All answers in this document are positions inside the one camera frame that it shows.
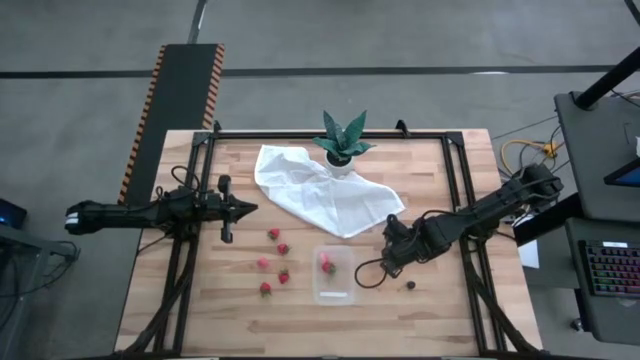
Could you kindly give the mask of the white box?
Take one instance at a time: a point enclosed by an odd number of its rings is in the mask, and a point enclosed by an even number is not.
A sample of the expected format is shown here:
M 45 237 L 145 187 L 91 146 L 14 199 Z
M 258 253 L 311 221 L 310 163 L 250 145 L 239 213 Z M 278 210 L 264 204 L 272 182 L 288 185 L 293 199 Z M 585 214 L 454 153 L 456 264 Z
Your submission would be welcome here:
M 538 243 L 536 240 L 519 246 L 518 253 L 523 267 L 532 269 L 540 268 Z

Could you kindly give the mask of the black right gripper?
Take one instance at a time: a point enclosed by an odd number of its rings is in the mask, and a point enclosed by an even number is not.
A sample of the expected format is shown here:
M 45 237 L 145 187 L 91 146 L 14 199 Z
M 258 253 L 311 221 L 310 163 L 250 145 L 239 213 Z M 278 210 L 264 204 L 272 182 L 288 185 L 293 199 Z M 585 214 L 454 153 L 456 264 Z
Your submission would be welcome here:
M 419 218 L 412 227 L 407 227 L 394 214 L 386 219 L 383 231 L 383 269 L 392 278 L 397 278 L 410 263 L 426 263 L 435 258 L 431 218 Z

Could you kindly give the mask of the black hazard-striped floor mat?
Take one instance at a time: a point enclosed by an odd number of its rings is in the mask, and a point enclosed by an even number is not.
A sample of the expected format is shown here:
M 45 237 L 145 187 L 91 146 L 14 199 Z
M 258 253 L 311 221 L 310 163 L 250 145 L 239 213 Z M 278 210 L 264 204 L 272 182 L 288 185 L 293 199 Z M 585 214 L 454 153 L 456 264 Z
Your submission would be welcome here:
M 170 44 L 161 47 L 117 202 L 139 205 L 153 192 L 166 133 L 211 130 L 225 46 Z

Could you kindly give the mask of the grey keyboard desk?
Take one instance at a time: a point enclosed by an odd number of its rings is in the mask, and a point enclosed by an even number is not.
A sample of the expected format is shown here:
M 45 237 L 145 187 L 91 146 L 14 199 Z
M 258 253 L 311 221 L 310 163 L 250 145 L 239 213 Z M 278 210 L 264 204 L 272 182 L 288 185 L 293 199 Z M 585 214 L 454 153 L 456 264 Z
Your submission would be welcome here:
M 640 298 L 594 296 L 581 268 L 578 248 L 581 240 L 640 243 L 640 225 L 570 218 L 565 222 L 565 230 L 585 330 L 601 342 L 640 346 Z

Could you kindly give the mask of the black slanted pole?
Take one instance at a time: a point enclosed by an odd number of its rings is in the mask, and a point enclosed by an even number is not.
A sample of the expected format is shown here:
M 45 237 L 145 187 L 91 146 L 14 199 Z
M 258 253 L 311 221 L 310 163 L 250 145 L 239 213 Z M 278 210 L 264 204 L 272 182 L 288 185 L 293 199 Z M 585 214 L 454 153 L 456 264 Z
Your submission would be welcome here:
M 573 96 L 574 104 L 582 110 L 590 110 L 602 97 L 640 69 L 640 46 L 599 80 L 579 95 Z

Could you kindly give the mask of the blue-screen tablet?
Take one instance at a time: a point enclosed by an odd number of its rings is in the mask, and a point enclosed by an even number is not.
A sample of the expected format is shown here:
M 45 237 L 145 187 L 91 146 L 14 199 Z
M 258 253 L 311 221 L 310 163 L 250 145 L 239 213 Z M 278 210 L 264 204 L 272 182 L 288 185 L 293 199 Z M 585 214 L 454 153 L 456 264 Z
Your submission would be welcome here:
M 640 158 L 604 177 L 607 185 L 640 188 Z

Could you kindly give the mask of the grey cart top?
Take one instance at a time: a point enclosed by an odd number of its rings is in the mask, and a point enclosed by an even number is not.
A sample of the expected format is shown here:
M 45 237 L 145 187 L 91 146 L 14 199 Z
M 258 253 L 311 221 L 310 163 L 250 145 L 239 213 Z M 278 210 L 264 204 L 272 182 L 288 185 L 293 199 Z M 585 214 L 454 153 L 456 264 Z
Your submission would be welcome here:
M 606 176 L 638 158 L 640 108 L 606 97 L 582 110 L 569 94 L 556 95 L 554 103 L 584 215 L 640 222 L 640 187 L 605 183 Z

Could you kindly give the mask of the clear plastic tupperware container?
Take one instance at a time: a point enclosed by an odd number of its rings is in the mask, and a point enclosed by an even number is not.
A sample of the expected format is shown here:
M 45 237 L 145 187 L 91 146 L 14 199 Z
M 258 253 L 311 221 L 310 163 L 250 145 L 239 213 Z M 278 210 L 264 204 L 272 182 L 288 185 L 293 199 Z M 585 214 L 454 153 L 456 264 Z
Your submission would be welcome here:
M 324 252 L 336 266 L 334 275 L 322 270 L 319 253 Z M 312 293 L 321 306 L 349 306 L 355 302 L 355 257 L 344 245 L 316 246 L 312 256 Z

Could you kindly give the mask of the grey metal stand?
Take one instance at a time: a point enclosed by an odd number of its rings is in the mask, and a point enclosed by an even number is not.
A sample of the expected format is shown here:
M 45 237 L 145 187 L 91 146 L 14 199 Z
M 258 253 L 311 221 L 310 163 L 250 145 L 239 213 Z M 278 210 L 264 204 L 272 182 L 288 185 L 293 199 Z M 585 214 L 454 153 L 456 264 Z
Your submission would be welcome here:
M 73 242 L 43 240 L 0 225 L 0 360 L 16 360 L 35 294 L 77 261 Z

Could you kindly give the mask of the black device with blue light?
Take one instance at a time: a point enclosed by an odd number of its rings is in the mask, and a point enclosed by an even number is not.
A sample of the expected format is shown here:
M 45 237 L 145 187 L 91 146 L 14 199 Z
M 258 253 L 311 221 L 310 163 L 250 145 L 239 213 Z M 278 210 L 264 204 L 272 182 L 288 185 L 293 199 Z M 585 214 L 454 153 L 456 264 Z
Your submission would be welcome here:
M 24 208 L 0 198 L 0 225 L 22 229 L 27 214 Z

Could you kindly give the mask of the white crumpled cloth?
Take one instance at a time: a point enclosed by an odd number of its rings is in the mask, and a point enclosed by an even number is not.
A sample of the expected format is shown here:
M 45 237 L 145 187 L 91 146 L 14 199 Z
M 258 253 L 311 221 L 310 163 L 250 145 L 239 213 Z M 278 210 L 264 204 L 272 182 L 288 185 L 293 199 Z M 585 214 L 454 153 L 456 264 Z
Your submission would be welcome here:
M 390 187 L 354 171 L 336 177 L 303 147 L 263 145 L 254 181 L 287 212 L 340 238 L 352 238 L 405 210 Z

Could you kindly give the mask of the green plant in white pot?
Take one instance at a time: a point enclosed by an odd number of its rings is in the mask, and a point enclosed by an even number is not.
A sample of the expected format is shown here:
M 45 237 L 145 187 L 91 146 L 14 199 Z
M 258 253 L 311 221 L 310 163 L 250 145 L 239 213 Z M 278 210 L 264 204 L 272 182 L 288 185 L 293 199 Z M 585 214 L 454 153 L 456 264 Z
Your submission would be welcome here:
M 367 111 L 364 110 L 343 128 L 328 112 L 323 112 L 325 135 L 314 137 L 312 142 L 325 151 L 325 162 L 335 177 L 353 171 L 354 158 L 373 148 L 372 144 L 361 140 L 366 118 Z

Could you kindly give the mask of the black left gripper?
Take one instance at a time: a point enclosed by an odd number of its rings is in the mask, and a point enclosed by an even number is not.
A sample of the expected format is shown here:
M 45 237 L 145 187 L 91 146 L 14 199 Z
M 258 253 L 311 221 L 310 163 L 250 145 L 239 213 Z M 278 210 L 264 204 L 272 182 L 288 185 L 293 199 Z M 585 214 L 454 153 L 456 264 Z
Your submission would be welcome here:
M 208 191 L 203 200 L 203 219 L 205 221 L 221 221 L 221 240 L 226 244 L 233 242 L 231 232 L 231 177 L 221 175 L 218 179 L 218 192 Z M 234 210 L 234 219 L 239 221 L 246 215 L 256 211 L 258 205 L 235 198 L 234 204 L 238 207 Z

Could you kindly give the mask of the rainbow backlit keyboard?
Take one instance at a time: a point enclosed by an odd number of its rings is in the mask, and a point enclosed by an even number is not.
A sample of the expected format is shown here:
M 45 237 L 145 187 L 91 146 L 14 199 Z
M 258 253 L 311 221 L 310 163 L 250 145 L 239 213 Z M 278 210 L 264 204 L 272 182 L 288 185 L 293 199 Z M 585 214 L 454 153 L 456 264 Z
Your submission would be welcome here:
M 594 296 L 640 298 L 640 243 L 581 240 L 578 248 Z

